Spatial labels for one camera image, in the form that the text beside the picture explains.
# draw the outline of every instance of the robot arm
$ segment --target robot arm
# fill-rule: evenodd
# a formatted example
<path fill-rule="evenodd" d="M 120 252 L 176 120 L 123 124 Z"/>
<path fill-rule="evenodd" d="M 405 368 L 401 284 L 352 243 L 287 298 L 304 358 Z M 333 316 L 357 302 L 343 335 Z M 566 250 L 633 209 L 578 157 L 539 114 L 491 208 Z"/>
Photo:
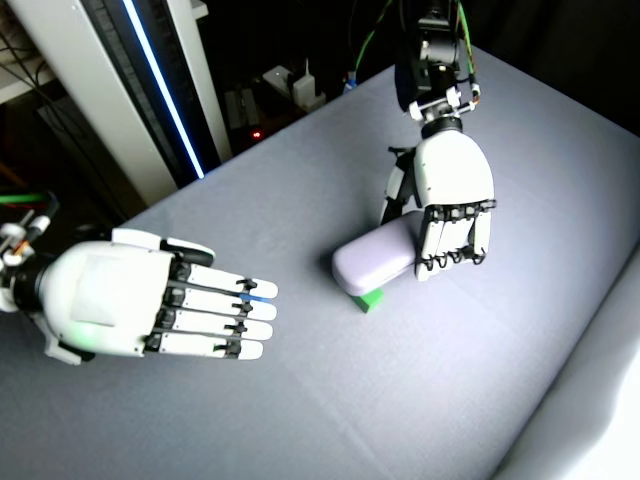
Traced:
<path fill-rule="evenodd" d="M 396 90 L 400 106 L 420 124 L 422 141 L 416 148 L 391 149 L 396 166 L 381 223 L 406 213 L 411 197 L 424 211 L 415 263 L 423 281 L 453 264 L 482 263 L 496 201 L 487 159 L 462 133 L 460 116 L 480 98 L 462 5 L 405 1 L 401 9 L 406 48 L 396 64 Z M 464 104 L 457 80 L 461 40 L 472 93 Z"/>
<path fill-rule="evenodd" d="M 115 229 L 53 262 L 29 254 L 9 267 L 23 240 L 5 238 L 2 308 L 29 312 L 45 353 L 63 362 L 147 352 L 250 360 L 272 335 L 276 308 L 266 300 L 276 285 L 211 268 L 214 253 L 201 245 Z"/>

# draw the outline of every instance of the table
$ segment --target table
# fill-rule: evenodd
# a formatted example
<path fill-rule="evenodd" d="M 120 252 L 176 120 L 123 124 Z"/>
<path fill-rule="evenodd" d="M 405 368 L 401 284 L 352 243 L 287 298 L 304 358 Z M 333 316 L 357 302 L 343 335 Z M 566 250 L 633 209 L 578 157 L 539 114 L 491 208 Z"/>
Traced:
<path fill-rule="evenodd" d="M 482 52 L 464 117 L 495 176 L 481 267 L 405 275 L 364 315 L 330 256 L 375 227 L 417 126 L 387 70 L 130 222 L 277 282 L 256 362 L 70 368 L 0 320 L 0 477 L 485 479 L 638 238 L 640 140 Z"/>

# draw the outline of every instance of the blue light strip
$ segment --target blue light strip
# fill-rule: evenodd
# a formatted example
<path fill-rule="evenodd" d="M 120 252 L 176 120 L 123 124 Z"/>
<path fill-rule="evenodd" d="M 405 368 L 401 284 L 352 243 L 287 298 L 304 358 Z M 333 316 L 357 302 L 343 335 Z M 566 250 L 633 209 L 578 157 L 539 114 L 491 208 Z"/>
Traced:
<path fill-rule="evenodd" d="M 147 34 L 145 33 L 144 28 L 142 27 L 142 23 L 140 22 L 140 17 L 138 17 L 138 12 L 136 11 L 136 7 L 133 4 L 133 0 L 122 0 L 122 3 L 124 4 L 124 8 L 127 10 L 127 15 L 129 15 L 129 19 L 131 20 L 133 29 L 135 30 L 136 36 L 140 41 L 140 45 L 142 46 L 142 50 L 144 51 L 144 56 L 147 57 L 147 62 L 149 62 L 149 66 L 151 67 L 153 76 L 155 77 L 156 83 L 160 88 L 162 97 L 164 98 L 164 101 L 167 104 L 167 107 L 169 108 L 169 113 L 171 113 L 171 118 L 173 118 L 173 122 L 176 124 L 178 133 L 180 134 L 180 138 L 182 138 L 182 143 L 184 143 L 184 146 L 187 149 L 187 153 L 189 154 L 189 158 L 191 159 L 193 168 L 195 169 L 196 174 L 198 175 L 198 178 L 204 178 L 202 167 L 200 166 L 200 162 L 198 162 L 198 157 L 196 156 L 196 152 L 193 150 L 193 147 L 191 146 L 191 141 L 189 140 L 189 136 L 187 135 L 187 132 L 184 129 L 184 125 L 182 124 L 182 120 L 180 119 L 180 115 L 178 114 L 178 110 L 176 109 L 176 105 L 175 103 L 173 103 L 173 98 L 171 98 L 171 94 L 169 93 L 167 84 L 164 81 L 164 77 L 162 76 L 162 72 L 160 71 L 158 62 L 156 61 L 156 57 L 153 54 L 151 45 L 149 44 L 149 39 L 147 38 Z"/>

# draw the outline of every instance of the purple object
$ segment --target purple object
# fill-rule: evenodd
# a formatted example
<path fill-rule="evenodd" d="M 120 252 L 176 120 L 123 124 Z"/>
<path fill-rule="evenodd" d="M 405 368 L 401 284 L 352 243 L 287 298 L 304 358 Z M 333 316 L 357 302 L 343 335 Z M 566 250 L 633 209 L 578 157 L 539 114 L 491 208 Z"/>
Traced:
<path fill-rule="evenodd" d="M 336 250 L 333 276 L 344 291 L 360 297 L 411 268 L 422 216 L 410 212 Z"/>

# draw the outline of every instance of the green cable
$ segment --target green cable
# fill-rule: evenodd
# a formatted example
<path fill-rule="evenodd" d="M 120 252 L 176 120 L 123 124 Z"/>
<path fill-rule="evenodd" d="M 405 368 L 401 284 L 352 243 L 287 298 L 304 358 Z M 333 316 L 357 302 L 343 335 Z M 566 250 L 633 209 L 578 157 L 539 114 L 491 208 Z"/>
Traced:
<path fill-rule="evenodd" d="M 462 21 L 462 29 L 464 30 L 464 39 L 467 44 L 467 63 L 469 65 L 469 73 L 476 73 L 475 68 L 473 67 L 473 61 L 471 60 L 471 35 L 469 35 L 469 27 L 467 26 L 467 17 L 464 14 L 464 8 L 462 7 L 462 3 L 458 2 L 458 13 L 460 15 L 460 20 Z"/>
<path fill-rule="evenodd" d="M 367 47 L 369 46 L 369 42 L 371 42 L 371 39 L 373 38 L 373 35 L 376 33 L 376 27 L 384 19 L 384 15 L 385 15 L 385 13 L 387 13 L 387 9 L 391 6 L 392 3 L 393 3 L 393 0 L 389 0 L 387 2 L 387 4 L 382 9 L 382 13 L 378 17 L 378 20 L 376 21 L 376 26 L 373 28 L 373 30 L 369 33 L 369 35 L 367 35 L 367 38 L 364 40 L 364 43 L 362 44 L 362 48 L 360 49 L 360 53 L 358 54 L 358 59 L 356 60 L 356 67 L 355 67 L 355 71 L 356 72 L 358 71 L 358 67 L 360 66 L 360 62 L 362 61 L 362 57 L 364 57 L 364 52 L 367 50 Z"/>
<path fill-rule="evenodd" d="M 26 193 L 18 195 L 2 195 L 0 194 L 0 205 L 7 203 L 32 203 L 32 202 L 44 202 L 47 200 L 47 196 L 42 193 Z"/>

